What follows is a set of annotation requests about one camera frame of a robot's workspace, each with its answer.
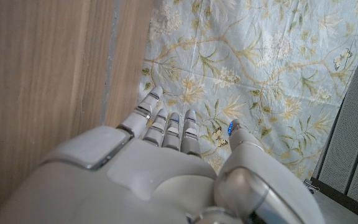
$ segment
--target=fingertip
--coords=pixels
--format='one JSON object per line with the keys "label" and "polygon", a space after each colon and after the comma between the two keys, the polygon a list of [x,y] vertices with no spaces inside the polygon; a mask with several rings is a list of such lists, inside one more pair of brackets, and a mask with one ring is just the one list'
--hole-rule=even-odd
{"label": "fingertip", "polygon": [[152,91],[150,91],[150,93],[154,94],[160,98],[162,96],[162,87],[156,86],[152,89]]}
{"label": "fingertip", "polygon": [[168,116],[167,109],[165,109],[165,108],[160,109],[160,111],[157,113],[157,116],[160,116],[160,117],[163,117],[166,119]]}

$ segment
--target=white robotic arm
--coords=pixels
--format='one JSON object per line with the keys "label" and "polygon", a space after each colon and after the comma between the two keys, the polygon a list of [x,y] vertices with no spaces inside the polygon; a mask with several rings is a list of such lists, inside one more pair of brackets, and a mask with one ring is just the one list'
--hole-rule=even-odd
{"label": "white robotic arm", "polygon": [[324,223],[313,196],[264,153],[238,120],[232,155],[216,176],[201,160],[196,112],[161,109],[155,87],[116,128],[59,145],[0,210],[0,223]]}

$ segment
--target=flower pattern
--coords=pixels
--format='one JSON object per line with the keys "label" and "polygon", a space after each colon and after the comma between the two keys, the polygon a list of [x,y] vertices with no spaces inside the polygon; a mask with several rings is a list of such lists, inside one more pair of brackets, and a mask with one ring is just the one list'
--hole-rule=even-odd
{"label": "flower pattern", "polygon": [[358,64],[358,0],[154,6],[139,100],[160,85],[157,107],[196,110],[202,158],[216,172],[238,118],[266,153],[309,178]]}

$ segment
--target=wooden wall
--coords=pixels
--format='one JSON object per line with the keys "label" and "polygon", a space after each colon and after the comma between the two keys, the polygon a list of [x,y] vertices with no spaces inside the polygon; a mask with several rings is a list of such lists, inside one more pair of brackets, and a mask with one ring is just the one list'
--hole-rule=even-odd
{"label": "wooden wall", "polygon": [[135,106],[152,1],[115,2],[111,43],[112,0],[0,0],[0,206],[58,143]]}

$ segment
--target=floral curtain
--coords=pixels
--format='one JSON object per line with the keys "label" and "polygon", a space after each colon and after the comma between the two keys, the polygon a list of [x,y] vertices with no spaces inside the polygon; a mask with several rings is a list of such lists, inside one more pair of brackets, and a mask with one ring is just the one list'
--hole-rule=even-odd
{"label": "floral curtain", "polygon": [[158,107],[196,110],[216,172],[239,118],[305,179],[357,64],[358,0],[156,0],[139,99],[160,85]]}

